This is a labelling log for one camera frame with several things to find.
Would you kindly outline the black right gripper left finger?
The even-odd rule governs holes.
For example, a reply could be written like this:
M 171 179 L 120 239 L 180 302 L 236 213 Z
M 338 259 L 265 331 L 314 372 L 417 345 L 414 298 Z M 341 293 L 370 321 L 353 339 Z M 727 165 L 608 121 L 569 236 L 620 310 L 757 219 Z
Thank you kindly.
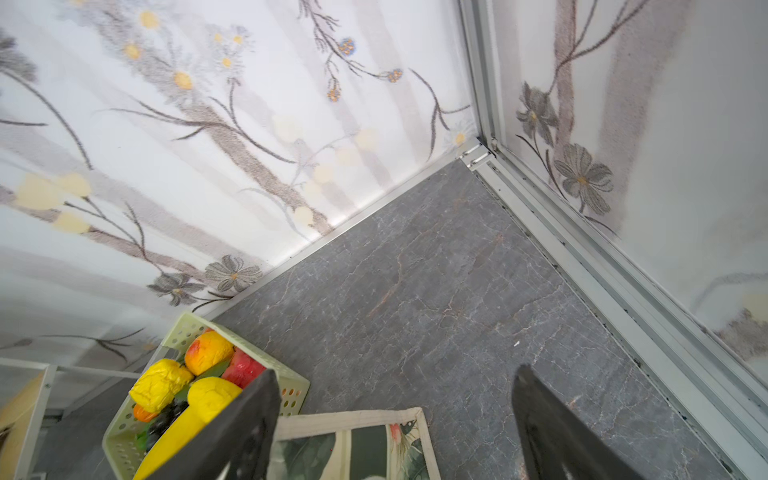
M 267 370 L 151 479 L 265 479 L 282 400 Z

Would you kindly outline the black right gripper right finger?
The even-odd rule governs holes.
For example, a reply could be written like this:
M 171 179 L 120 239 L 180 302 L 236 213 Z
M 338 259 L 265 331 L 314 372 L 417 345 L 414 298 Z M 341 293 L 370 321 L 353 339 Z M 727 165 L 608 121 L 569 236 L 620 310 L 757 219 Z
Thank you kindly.
M 530 365 L 515 373 L 511 404 L 530 479 L 639 479 L 536 376 Z

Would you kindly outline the cream canvas grocery bag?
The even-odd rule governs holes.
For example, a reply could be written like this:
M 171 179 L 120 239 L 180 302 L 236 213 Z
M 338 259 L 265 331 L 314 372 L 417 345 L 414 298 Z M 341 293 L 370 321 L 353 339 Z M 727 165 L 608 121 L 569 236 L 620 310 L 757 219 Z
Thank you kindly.
M 420 407 L 299 415 L 278 420 L 268 479 L 441 477 Z

